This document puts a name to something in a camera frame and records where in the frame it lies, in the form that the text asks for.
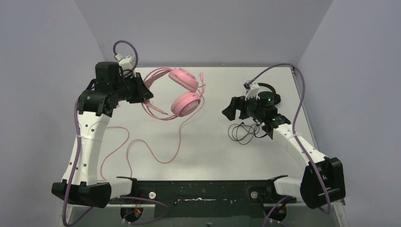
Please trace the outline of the pink over-ear headphones with cable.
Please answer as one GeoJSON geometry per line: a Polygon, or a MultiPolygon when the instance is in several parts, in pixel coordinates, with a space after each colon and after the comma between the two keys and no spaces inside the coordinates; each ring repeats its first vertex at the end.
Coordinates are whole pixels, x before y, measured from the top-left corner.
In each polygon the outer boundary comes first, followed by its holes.
{"type": "MultiPolygon", "coordinates": [[[[178,98],[175,99],[175,101],[171,104],[170,111],[172,112],[171,114],[168,114],[167,112],[157,108],[154,106],[151,101],[146,100],[142,103],[142,108],[147,113],[149,116],[151,116],[154,119],[157,120],[162,120],[162,121],[171,121],[176,118],[181,118],[188,116],[188,118],[192,118],[200,109],[205,104],[205,98],[204,98],[204,93],[205,93],[205,88],[206,84],[204,82],[204,76],[203,73],[199,74],[200,81],[197,80],[197,78],[190,73],[188,70],[183,69],[183,68],[167,68],[167,67],[161,67],[161,68],[156,68],[152,70],[144,79],[144,84],[146,88],[150,88],[155,81],[158,79],[162,78],[164,75],[168,75],[168,77],[174,81],[176,84],[180,85],[184,89],[186,89],[186,92],[180,95],[178,98]]],[[[126,149],[126,161],[130,170],[130,176],[133,174],[133,170],[131,167],[131,163],[129,160],[129,152],[130,149],[135,142],[143,142],[148,150],[150,151],[151,155],[153,158],[161,163],[161,164],[170,164],[173,162],[176,157],[178,156],[181,148],[181,142],[182,142],[182,127],[185,124],[185,122],[182,122],[179,130],[178,130],[178,146],[177,150],[174,154],[174,156],[168,160],[168,161],[161,161],[159,160],[156,155],[154,154],[153,150],[151,147],[148,145],[148,143],[145,140],[142,139],[135,139],[132,141],[129,141],[130,138],[130,131],[122,126],[111,126],[107,127],[108,130],[114,130],[114,129],[123,129],[127,132],[127,138],[125,141],[118,146],[115,150],[111,151],[101,162],[100,165],[100,176],[102,180],[106,180],[104,174],[103,174],[103,168],[105,165],[106,160],[113,155],[115,152],[117,152],[120,148],[122,148],[124,145],[127,145],[126,149]]]]}

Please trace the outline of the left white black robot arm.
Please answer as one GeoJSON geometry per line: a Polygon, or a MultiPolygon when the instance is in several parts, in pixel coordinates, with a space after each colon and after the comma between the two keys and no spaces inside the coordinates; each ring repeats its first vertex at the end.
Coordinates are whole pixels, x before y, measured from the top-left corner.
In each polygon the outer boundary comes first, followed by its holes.
{"type": "Polygon", "coordinates": [[[105,130],[120,101],[142,103],[153,94],[141,74],[124,70],[116,62],[95,65],[96,77],[78,97],[74,108],[77,135],[67,170],[52,185],[52,194],[68,204],[104,208],[122,196],[129,202],[139,198],[140,189],[131,177],[98,178],[97,165],[105,130]]]}

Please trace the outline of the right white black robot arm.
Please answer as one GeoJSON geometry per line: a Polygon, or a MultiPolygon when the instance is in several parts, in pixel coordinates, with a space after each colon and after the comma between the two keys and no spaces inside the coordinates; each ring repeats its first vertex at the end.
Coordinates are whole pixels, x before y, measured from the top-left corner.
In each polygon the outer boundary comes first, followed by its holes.
{"type": "Polygon", "coordinates": [[[280,144],[303,169],[302,178],[279,177],[266,188],[266,196],[277,202],[284,196],[301,198],[311,209],[319,208],[346,196],[343,165],[336,158],[329,158],[308,143],[293,129],[293,124],[278,113],[281,102],[275,92],[262,91],[256,97],[235,96],[222,114],[230,121],[252,118],[262,124],[262,130],[280,144]]]}

